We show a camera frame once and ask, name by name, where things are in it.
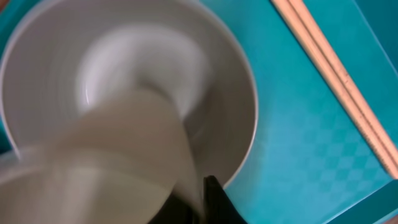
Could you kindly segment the grey small bowl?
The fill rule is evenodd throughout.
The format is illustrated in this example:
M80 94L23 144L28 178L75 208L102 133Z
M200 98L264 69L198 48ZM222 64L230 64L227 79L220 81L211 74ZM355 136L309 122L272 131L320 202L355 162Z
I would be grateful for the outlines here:
M1 117L15 150L143 87L176 106L199 175L232 183L254 142L257 90L241 45L201 2L41 1L1 53Z

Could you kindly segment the white paper cup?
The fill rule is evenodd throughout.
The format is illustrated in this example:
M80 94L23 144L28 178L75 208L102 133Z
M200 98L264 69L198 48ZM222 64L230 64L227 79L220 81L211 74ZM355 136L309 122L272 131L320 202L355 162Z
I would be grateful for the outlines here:
M175 106L150 90L109 100L1 162L2 223L148 223L171 195L203 216Z

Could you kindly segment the wooden chopstick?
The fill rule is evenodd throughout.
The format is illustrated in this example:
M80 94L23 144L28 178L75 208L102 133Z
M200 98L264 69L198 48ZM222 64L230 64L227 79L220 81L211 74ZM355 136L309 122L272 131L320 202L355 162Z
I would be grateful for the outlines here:
M315 53L310 55L316 63L321 65L320 72L328 80L332 89L343 90L338 94L341 103L356 122L363 136L371 143L372 149L380 156L383 164L394 177L397 177L397 148L395 144L376 118L303 1L288 1L287 4L297 15L305 32L312 40L311 44L305 46L306 48L315 48Z
M355 1L273 5L386 172L397 178L397 70Z

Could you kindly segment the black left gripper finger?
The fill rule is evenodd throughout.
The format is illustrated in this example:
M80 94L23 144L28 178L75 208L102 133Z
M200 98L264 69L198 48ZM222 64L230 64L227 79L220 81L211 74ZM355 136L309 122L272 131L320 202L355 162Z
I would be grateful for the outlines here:
M204 206L208 224L247 224L215 176L205 177L203 183Z

